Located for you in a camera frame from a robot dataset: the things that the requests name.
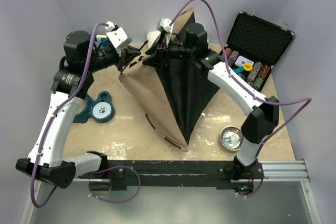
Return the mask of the black tent pole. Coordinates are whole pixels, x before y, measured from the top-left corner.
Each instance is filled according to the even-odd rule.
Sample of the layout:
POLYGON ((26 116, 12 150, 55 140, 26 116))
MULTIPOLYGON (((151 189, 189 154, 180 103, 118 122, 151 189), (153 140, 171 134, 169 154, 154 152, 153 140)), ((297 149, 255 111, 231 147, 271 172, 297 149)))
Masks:
POLYGON ((142 46, 139 48, 139 50, 141 51, 147 43, 148 43, 148 40, 145 40, 142 46))

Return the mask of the tan black pet tent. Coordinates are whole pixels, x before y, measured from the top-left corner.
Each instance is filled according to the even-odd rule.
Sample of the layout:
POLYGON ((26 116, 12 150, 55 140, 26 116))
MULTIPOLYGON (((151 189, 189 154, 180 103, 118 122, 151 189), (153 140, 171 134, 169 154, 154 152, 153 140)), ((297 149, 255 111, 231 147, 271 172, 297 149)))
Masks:
MULTIPOLYGON (((178 16, 166 43, 170 65, 162 70, 143 64, 145 52, 119 74, 122 85, 142 107, 157 134, 187 152, 194 127, 219 88, 207 79, 198 60, 217 58, 209 48, 207 32, 195 21, 194 8, 178 16)), ((150 49, 156 49, 159 38, 150 49)))

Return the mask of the white pillow cushion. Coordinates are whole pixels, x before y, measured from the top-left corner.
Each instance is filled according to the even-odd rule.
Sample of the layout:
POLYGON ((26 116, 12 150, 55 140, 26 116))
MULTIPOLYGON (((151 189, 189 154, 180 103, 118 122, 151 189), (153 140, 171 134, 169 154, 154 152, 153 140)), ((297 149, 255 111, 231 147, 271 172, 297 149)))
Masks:
POLYGON ((160 31, 150 31, 147 33, 146 35, 146 39, 148 41, 147 43, 147 46, 148 46, 148 49, 150 49, 153 44, 156 42, 156 40, 159 38, 161 32, 160 31))

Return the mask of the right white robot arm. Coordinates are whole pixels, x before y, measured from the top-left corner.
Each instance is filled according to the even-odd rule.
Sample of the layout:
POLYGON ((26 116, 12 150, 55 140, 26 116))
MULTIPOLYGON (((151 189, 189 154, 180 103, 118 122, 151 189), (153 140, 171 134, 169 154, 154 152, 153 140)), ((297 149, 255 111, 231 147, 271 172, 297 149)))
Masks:
POLYGON ((199 23, 173 33, 169 19, 157 25, 159 36, 142 60, 144 108, 149 122, 169 142, 187 149, 194 127, 212 97, 226 92, 246 115, 243 142, 235 157, 234 173, 246 178, 258 151, 277 126, 275 97, 264 97, 228 66, 223 55, 211 50, 199 23))

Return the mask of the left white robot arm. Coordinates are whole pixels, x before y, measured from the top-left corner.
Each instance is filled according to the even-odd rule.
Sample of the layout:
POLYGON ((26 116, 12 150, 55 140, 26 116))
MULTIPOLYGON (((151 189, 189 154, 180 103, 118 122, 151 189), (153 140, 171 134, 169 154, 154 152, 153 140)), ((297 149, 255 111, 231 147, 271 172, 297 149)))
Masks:
POLYGON ((17 160, 15 168, 33 181, 62 189, 74 178, 92 173, 97 178, 108 174, 107 157, 95 151, 65 160, 65 142, 79 107, 94 82, 93 73, 110 66, 123 67, 140 54, 130 46, 131 38, 121 27, 106 33, 95 43, 95 35, 78 30, 69 33, 64 56, 51 85, 50 104, 39 137, 26 158, 17 160))

